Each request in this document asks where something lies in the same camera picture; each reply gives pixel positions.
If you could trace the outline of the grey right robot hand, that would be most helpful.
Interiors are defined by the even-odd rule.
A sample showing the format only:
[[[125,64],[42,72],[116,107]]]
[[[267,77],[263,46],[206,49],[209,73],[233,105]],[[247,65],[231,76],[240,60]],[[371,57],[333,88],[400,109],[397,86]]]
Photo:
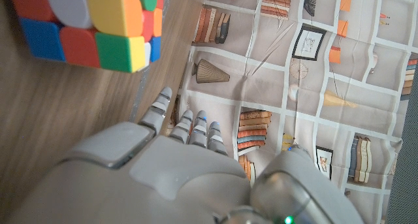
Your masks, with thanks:
[[[138,123],[79,142],[28,194],[11,223],[361,223],[299,146],[254,181],[227,155],[219,123],[186,111],[160,134],[172,91]]]

